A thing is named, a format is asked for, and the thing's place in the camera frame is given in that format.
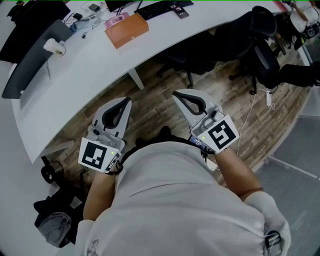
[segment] white cable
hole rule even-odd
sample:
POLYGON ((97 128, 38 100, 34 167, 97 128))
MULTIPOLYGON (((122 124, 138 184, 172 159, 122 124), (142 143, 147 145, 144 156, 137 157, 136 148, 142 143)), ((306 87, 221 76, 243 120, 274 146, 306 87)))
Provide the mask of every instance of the white cable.
POLYGON ((81 8, 82 10, 86 10, 86 8, 89 8, 88 6, 86 6, 85 8, 83 8, 83 6, 84 6, 86 3, 88 3, 88 2, 90 2, 90 1, 85 1, 84 3, 82 3, 81 6, 80 6, 80 8, 81 8))
POLYGON ((256 94, 253 96, 253 100, 252 100, 252 104, 251 104, 250 111, 249 111, 248 115, 246 116, 246 119, 245 119, 243 125, 242 125, 241 128, 240 128, 239 140, 238 140, 238 144, 237 144, 237 146, 236 146, 236 154, 238 154, 238 152, 239 152, 239 144, 240 144, 240 140, 241 140, 242 128, 245 126, 245 124, 246 124, 246 122, 247 122, 247 120, 248 120, 248 117, 249 117, 249 115, 250 115, 250 113, 251 113, 251 111, 252 111, 252 108, 253 108, 254 102, 255 102, 255 98, 256 98, 256 94))
MULTIPOLYGON (((258 91, 264 91, 265 93, 270 92, 268 89, 267 89, 267 90, 258 89, 258 90, 256 90, 256 91, 257 91, 257 92, 258 92, 258 91)), ((249 115, 250 115, 250 113, 251 113, 251 111, 252 111, 252 108, 253 108, 253 106, 254 106, 254 101, 255 101, 256 95, 257 95, 257 94, 255 94, 255 95, 253 96, 253 100, 252 100, 252 104, 251 104, 250 111, 249 111, 248 115, 246 116, 246 119, 245 119, 243 125, 242 125, 241 128, 240 128, 239 140, 238 140, 238 144, 237 144, 237 146, 236 146, 236 154, 238 154, 238 152, 239 152, 239 144, 240 144, 240 140, 241 140, 242 128, 245 126, 245 124, 246 124, 246 122, 247 122, 247 120, 248 120, 248 117, 249 117, 249 115)), ((275 105, 274 103, 272 103, 270 106, 268 106, 268 108, 269 108, 269 109, 272 109, 272 110, 275 110, 275 109, 276 109, 276 105, 275 105)))

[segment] power adapter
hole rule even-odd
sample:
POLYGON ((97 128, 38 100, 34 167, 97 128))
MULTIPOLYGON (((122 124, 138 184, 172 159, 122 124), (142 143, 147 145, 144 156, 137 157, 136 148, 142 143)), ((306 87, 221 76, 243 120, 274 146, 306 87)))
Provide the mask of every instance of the power adapter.
POLYGON ((90 9, 91 11, 97 12, 97 11, 100 10, 100 6, 93 3, 93 4, 91 4, 91 5, 89 6, 89 9, 90 9))
POLYGON ((272 105, 272 98, 269 90, 265 92, 265 103, 268 106, 268 108, 270 108, 272 105))

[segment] white desk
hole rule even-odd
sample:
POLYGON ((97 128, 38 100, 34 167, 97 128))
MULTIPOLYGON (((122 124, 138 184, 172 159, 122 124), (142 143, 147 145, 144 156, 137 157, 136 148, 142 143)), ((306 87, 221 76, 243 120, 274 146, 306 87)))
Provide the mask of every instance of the white desk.
MULTIPOLYGON (((86 16, 81 5, 70 1, 72 12, 86 16)), ((153 2, 142 2, 141 8, 153 2)), ((104 22, 93 30, 87 28, 74 34, 66 43, 62 57, 53 55, 29 84, 21 99, 12 106, 26 152, 34 162, 48 143, 88 102, 115 80, 166 48, 199 32, 234 20, 253 6, 261 5, 279 12, 273 1, 194 1, 185 10, 189 17, 180 19, 173 11, 148 20, 149 31, 118 50, 107 38, 104 22), (88 38, 81 35, 88 31, 88 38)), ((123 10, 134 13, 138 2, 123 10)), ((107 20, 115 13, 105 11, 107 20)))

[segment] black office chair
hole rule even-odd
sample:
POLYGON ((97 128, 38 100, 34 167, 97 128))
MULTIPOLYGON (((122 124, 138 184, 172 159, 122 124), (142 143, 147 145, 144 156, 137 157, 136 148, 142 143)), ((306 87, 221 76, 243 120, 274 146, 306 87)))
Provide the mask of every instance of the black office chair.
POLYGON ((280 70, 277 56, 279 52, 286 54, 284 47, 274 37, 277 33, 277 23, 273 14, 266 8, 255 6, 238 19, 217 28, 214 34, 214 59, 216 61, 232 61, 240 59, 245 68, 236 75, 234 80, 242 75, 252 77, 253 90, 257 93, 258 81, 265 86, 273 86, 280 70), (274 38, 278 47, 272 51, 265 39, 274 38))
POLYGON ((190 83, 188 88, 192 89, 194 82, 191 73, 203 75, 215 68, 217 62, 213 61, 213 40, 214 36, 205 31, 164 50, 161 56, 165 58, 166 65, 156 75, 162 78, 162 74, 169 69, 184 71, 190 83))

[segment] black keyboard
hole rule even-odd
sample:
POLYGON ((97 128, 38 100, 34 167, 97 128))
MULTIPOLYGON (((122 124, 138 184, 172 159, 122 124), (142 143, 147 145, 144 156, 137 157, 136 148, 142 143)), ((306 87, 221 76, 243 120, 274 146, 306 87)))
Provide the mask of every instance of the black keyboard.
POLYGON ((174 2, 179 4, 181 7, 191 6, 194 4, 191 1, 159 1, 138 9, 135 11, 135 13, 140 14, 141 17, 147 21, 161 14, 171 12, 172 8, 170 4, 174 2))

